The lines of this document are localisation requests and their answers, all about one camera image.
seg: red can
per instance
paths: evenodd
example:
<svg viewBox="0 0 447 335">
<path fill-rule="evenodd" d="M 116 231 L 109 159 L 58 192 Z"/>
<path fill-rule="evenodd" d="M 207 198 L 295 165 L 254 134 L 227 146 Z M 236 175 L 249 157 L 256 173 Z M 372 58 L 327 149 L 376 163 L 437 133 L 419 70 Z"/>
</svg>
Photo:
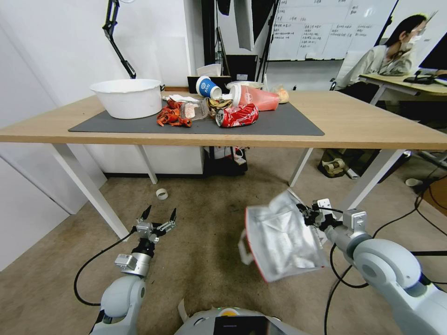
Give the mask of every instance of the red can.
<svg viewBox="0 0 447 335">
<path fill-rule="evenodd" d="M 256 106 L 248 104 L 219 109 L 216 113 L 216 123 L 224 128 L 247 126 L 255 123 L 258 117 Z"/>
</svg>

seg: table top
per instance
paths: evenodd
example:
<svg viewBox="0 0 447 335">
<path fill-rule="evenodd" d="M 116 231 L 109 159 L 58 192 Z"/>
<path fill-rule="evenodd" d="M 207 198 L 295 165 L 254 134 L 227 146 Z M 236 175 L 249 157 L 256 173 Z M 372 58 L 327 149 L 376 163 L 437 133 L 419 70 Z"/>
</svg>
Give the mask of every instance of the table top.
<svg viewBox="0 0 447 335">
<path fill-rule="evenodd" d="M 167 92 L 185 95 L 185 92 Z M 0 142 L 447 149 L 447 135 L 336 91 L 293 91 L 290 102 L 325 135 L 136 134 L 69 132 L 102 112 L 91 96 L 0 129 Z"/>
<path fill-rule="evenodd" d="M 404 82 L 405 78 L 411 77 L 410 75 L 405 76 L 383 76 L 380 74 L 361 74 L 360 78 L 372 79 L 384 83 L 399 85 L 402 87 L 414 89 L 415 91 L 422 92 L 429 95 L 442 95 L 447 96 L 447 86 L 440 83 L 434 82 L 430 85 L 424 84 L 413 84 Z"/>
</svg>

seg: white tape roll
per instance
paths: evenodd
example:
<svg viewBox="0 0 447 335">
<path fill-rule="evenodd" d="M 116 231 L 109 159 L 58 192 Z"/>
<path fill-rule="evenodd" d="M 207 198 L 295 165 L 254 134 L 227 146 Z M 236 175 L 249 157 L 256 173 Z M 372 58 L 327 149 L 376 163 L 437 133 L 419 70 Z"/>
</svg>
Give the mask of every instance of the white tape roll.
<svg viewBox="0 0 447 335">
<path fill-rule="evenodd" d="M 164 188 L 158 189 L 155 194 L 157 195 L 158 200 L 165 200 L 168 198 L 168 191 Z"/>
</svg>

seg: whiteboard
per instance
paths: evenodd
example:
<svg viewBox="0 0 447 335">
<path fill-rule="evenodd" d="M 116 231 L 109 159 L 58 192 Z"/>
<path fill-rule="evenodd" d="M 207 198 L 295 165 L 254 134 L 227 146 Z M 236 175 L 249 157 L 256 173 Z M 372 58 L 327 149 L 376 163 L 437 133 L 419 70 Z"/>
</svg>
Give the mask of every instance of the whiteboard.
<svg viewBox="0 0 447 335">
<path fill-rule="evenodd" d="M 280 0 L 269 60 L 343 59 L 374 46 L 397 0 Z"/>
</svg>

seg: wooden table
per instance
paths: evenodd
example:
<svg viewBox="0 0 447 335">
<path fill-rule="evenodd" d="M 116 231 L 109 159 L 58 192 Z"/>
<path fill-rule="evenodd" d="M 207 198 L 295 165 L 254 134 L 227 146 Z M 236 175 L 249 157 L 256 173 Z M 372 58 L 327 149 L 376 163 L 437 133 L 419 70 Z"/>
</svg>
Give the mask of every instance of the wooden table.
<svg viewBox="0 0 447 335">
<path fill-rule="evenodd" d="M 382 149 L 340 204 L 341 209 L 356 207 L 405 149 L 447 149 L 447 135 L 339 92 L 294 91 L 290 92 L 290 97 L 291 103 L 325 135 L 69 132 L 71 127 L 104 110 L 98 99 L 92 96 L 0 129 L 0 142 L 48 143 L 57 161 L 119 237 L 127 234 L 126 228 L 83 170 L 67 143 L 135 145 L 146 162 L 153 183 L 157 183 L 157 177 L 152 172 L 151 159 L 143 145 L 302 147 L 305 150 L 290 179 L 291 186 L 297 181 L 314 147 Z"/>
<path fill-rule="evenodd" d="M 437 82 L 424 85 L 404 82 L 405 76 L 383 76 L 380 74 L 361 74 L 360 80 L 376 84 L 379 86 L 377 93 L 371 100 L 371 104 L 375 105 L 380 97 L 386 93 L 387 90 L 394 92 L 401 92 L 410 96 L 418 96 L 418 100 L 447 100 L 447 86 Z M 398 100 L 405 100 L 404 97 L 399 96 Z"/>
<path fill-rule="evenodd" d="M 447 101 L 447 86 L 437 82 L 430 85 L 407 83 L 403 81 L 407 77 L 408 75 L 399 77 L 380 74 L 360 75 L 362 81 L 379 86 L 377 93 L 371 100 L 372 105 L 375 105 L 380 98 L 387 100 L 389 96 L 387 97 L 386 93 L 391 93 L 390 96 L 393 100 L 408 100 L 407 97 L 410 96 L 412 97 L 411 100 Z M 447 151 L 441 156 L 434 156 L 428 151 L 421 151 L 421 155 L 447 168 L 447 162 L 445 162 L 447 160 Z"/>
</svg>

